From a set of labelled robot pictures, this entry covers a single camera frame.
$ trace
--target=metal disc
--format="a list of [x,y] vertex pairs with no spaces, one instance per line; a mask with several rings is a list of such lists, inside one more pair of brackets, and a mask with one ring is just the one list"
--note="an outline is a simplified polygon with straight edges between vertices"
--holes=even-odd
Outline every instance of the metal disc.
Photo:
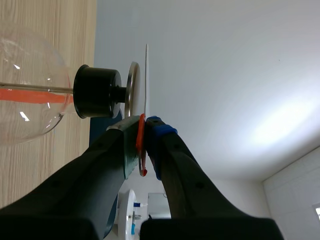
[[129,74],[128,81],[126,82],[126,92],[125,92],[125,103],[124,103],[124,117],[128,118],[133,115],[134,107],[134,93],[135,93],[135,84],[137,81],[140,81],[140,67],[137,62],[132,62]]

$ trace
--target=wooden table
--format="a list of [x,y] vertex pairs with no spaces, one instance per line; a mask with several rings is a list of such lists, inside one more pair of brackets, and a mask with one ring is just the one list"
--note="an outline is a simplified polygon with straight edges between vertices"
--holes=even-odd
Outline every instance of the wooden table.
[[[93,66],[96,0],[0,0],[2,21],[44,36],[69,67]],[[37,187],[82,154],[89,145],[90,120],[65,115],[46,135],[0,147],[0,208]]]

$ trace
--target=glass sphere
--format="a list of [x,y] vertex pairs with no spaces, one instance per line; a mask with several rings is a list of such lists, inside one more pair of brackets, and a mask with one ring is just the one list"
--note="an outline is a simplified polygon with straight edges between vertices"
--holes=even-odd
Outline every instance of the glass sphere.
[[0,23],[0,145],[22,143],[52,130],[62,119],[69,94],[1,88],[1,83],[70,88],[68,69],[43,37]]

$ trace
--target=black rubber stopper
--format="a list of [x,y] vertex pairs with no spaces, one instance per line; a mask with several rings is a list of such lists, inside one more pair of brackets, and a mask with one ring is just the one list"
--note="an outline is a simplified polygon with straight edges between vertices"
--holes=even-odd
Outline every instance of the black rubber stopper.
[[87,65],[78,69],[73,84],[73,102],[80,118],[115,118],[125,98],[126,88],[121,87],[117,70]]

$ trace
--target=white ceiling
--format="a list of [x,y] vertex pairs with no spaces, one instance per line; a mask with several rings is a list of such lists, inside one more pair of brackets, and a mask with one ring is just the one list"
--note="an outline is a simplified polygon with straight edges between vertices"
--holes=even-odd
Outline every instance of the white ceiling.
[[95,66],[118,69],[124,85],[131,61],[144,75],[149,43],[150,113],[210,177],[263,180],[320,144],[319,10],[315,0],[99,0]]

